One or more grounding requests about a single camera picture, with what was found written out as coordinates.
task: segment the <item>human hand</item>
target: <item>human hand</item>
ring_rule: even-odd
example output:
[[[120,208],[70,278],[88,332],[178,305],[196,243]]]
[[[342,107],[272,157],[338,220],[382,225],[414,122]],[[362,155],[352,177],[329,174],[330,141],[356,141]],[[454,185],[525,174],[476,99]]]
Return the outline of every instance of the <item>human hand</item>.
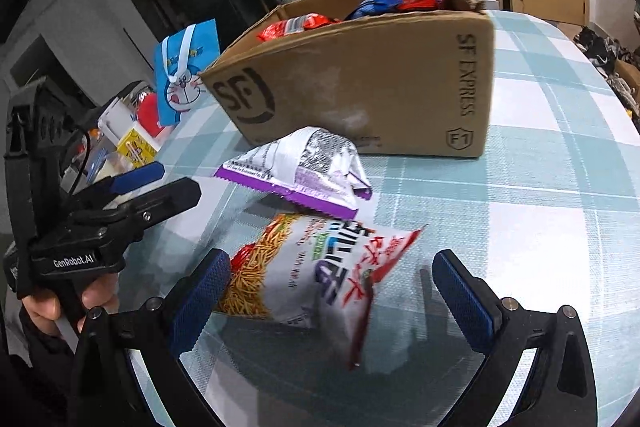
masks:
[[[118,311],[120,302],[115,295],[117,281],[118,274],[116,273],[108,273],[98,277],[82,292],[81,299],[84,307],[90,310],[94,306],[102,306],[109,313]],[[34,295],[29,295],[22,299],[22,304],[31,317],[33,324],[42,333],[52,337],[60,336],[60,330],[58,330],[55,321],[60,318],[62,309],[60,300],[58,300],[55,293],[47,289],[38,289]],[[78,331],[82,330],[83,325],[84,317],[78,321]]]

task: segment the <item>table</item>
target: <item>table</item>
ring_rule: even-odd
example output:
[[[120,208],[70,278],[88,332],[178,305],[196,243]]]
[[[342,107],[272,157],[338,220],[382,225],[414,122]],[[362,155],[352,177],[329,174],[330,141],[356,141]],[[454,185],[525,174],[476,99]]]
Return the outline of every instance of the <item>table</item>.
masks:
[[[230,427],[436,425],[481,362],[431,283],[428,268],[443,248],[500,297],[539,311],[577,309],[601,426],[635,393],[640,137],[558,29],[524,14],[490,14],[495,84],[484,155],[363,157],[374,196],[358,218],[406,230],[428,223],[380,285],[364,366],[347,372],[315,331],[214,314],[182,361]],[[158,159],[164,182],[192,176],[202,199],[132,245],[120,276],[123,309],[165,295],[209,248],[234,253],[287,208],[280,198],[210,177],[248,148],[211,97],[184,118]],[[523,356],[492,425],[508,418],[532,358]],[[133,360],[158,421],[170,425],[140,357]]]

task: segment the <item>open cardboard box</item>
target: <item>open cardboard box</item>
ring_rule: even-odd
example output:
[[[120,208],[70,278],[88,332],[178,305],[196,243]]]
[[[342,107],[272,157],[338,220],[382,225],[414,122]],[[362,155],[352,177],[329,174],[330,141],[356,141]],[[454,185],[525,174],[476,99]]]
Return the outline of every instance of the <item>open cardboard box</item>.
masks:
[[[478,157],[494,73],[494,28],[475,0],[366,17],[260,42],[279,20],[344,19],[363,0],[299,0],[247,30],[202,73],[252,144],[307,126],[361,153]]]

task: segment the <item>doraemon gift bag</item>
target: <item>doraemon gift bag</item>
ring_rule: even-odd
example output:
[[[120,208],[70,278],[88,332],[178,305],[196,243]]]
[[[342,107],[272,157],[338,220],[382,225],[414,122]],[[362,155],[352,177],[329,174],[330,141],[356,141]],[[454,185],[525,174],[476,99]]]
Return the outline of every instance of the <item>doraemon gift bag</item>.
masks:
[[[203,95],[200,72],[220,56],[216,21],[192,24],[156,46],[154,73],[160,125],[176,125]]]

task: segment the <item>metal bolt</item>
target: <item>metal bolt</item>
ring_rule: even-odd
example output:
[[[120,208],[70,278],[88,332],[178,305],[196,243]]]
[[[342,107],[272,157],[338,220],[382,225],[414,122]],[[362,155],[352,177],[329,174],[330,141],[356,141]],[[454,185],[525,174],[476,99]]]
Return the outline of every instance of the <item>metal bolt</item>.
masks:
[[[145,302],[145,308],[150,312],[154,312],[160,309],[162,306],[163,299],[161,297],[151,297]]]
[[[520,307],[518,301],[516,301],[516,299],[514,299],[513,297],[505,297],[504,299],[502,299],[502,305],[510,312],[514,312]]]
[[[562,313],[568,319],[574,319],[578,314],[572,306],[562,306]]]
[[[102,308],[100,308],[100,306],[91,308],[87,315],[90,319],[97,319],[100,315],[102,315]]]

